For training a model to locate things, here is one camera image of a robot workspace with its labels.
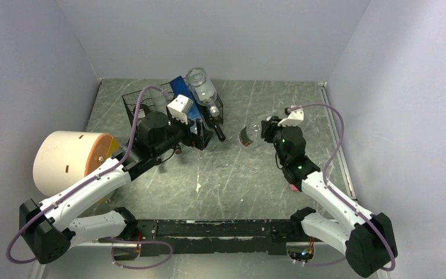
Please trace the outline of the dark green wine bottle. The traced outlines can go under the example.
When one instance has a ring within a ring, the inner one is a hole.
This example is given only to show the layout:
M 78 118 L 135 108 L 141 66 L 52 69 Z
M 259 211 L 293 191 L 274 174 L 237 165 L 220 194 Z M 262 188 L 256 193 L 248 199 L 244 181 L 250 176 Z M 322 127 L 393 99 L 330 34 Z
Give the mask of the dark green wine bottle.
M 226 136 L 222 130 L 222 125 L 223 121 L 222 118 L 220 116 L 214 117 L 214 116 L 210 116 L 209 117 L 209 121 L 208 121 L 208 125 L 214 130 L 217 138 L 219 141 L 225 141 L 226 140 Z

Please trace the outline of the blue labelled water bottle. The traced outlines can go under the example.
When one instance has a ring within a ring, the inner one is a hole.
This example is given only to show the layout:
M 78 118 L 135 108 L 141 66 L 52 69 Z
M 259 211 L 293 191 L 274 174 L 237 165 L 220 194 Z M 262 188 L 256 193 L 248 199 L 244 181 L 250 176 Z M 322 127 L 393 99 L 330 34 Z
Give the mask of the blue labelled water bottle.
M 192 106 L 189 109 L 189 112 L 187 113 L 188 118 L 190 118 L 193 121 L 203 120 L 203 116 L 200 114 L 200 111 L 197 107 L 196 100 L 193 97 L 192 93 L 190 92 L 185 79 L 182 76 L 178 76 L 175 79 L 171 80 L 169 84 L 172 89 L 172 92 L 176 96 L 183 95 L 193 102 Z

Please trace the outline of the clear red-label bottle silver cap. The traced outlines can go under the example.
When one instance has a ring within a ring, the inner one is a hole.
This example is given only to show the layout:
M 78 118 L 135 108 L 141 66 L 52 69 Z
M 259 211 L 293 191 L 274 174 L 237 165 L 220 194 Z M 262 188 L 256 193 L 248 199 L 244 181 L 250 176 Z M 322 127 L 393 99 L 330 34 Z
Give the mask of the clear red-label bottle silver cap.
M 194 67 L 186 74 L 186 81 L 198 103 L 205 106 L 212 117 L 218 117 L 220 110 L 216 104 L 217 90 L 202 67 Z

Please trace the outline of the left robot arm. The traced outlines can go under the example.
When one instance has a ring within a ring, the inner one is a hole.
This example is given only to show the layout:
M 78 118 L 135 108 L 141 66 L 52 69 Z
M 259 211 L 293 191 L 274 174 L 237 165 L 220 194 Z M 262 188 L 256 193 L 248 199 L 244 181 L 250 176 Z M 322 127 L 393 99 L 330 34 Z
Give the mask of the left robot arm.
M 29 199 L 19 207 L 19 232 L 34 257 L 31 261 L 51 263 L 70 248 L 94 239 L 133 241 L 138 221 L 126 208 L 81 218 L 80 214 L 101 197 L 157 165 L 157 158 L 178 144 L 203 150 L 210 136 L 201 120 L 183 120 L 180 113 L 150 112 L 133 124 L 128 142 L 111 157 L 72 186 L 40 203 Z

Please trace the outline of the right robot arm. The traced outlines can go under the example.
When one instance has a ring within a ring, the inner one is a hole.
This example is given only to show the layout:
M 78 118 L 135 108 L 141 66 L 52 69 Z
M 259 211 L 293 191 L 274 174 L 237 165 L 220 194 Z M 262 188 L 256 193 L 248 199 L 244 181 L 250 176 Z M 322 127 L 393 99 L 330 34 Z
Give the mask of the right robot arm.
M 335 248 L 363 278 L 392 266 L 398 251 L 390 218 L 356 204 L 333 185 L 305 155 L 306 141 L 300 127 L 287 126 L 286 122 L 277 116 L 267 117 L 261 121 L 260 137 L 274 146 L 286 181 L 333 216 L 329 220 L 312 208 L 299 210 L 292 216 L 292 237 L 298 241 L 313 237 Z

